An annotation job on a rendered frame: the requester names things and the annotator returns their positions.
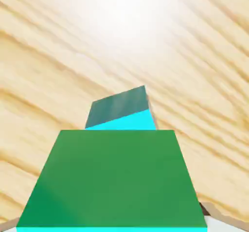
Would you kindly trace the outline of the small cyan cube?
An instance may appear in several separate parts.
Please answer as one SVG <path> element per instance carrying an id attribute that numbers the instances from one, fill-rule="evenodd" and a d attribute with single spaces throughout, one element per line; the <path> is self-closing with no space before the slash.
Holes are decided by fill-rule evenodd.
<path id="1" fill-rule="evenodd" d="M 155 130 L 145 86 L 92 102 L 86 130 Z"/>

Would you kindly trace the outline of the small green cube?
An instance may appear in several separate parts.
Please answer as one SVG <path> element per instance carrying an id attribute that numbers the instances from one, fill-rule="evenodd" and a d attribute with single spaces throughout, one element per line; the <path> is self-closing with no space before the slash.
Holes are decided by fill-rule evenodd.
<path id="1" fill-rule="evenodd" d="M 207 232 L 172 130 L 63 130 L 17 232 Z"/>

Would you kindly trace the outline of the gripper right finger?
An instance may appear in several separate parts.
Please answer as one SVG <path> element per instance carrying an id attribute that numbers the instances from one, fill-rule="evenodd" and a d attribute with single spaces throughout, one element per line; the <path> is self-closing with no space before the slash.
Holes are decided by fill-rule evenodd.
<path id="1" fill-rule="evenodd" d="M 208 227 L 208 232 L 245 232 L 235 226 L 229 225 L 223 221 L 213 218 L 202 203 L 199 203 Z"/>

